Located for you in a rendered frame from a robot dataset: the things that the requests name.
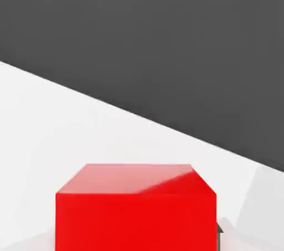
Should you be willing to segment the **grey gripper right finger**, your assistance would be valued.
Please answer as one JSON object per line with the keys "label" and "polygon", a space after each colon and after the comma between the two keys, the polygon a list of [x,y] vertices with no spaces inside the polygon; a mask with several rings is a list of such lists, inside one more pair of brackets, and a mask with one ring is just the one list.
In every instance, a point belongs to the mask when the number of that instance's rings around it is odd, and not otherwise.
{"label": "grey gripper right finger", "polygon": [[245,251],[242,233],[225,217],[219,218],[217,223],[223,231],[220,234],[220,251]]}

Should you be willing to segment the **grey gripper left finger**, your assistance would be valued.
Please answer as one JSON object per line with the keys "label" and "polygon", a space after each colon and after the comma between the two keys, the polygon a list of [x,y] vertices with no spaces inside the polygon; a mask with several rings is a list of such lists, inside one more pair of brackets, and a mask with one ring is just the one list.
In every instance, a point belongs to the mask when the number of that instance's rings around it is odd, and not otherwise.
{"label": "grey gripper left finger", "polygon": [[49,230],[32,237],[26,251],[54,251],[54,231]]}

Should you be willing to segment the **small red cube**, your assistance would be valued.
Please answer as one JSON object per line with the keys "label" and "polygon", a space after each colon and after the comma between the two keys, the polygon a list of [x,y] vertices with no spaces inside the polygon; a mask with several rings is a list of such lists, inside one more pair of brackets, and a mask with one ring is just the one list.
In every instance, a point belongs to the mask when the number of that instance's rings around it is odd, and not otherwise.
{"label": "small red cube", "polygon": [[55,251],[217,251],[216,209],[190,165],[87,164],[55,195]]}

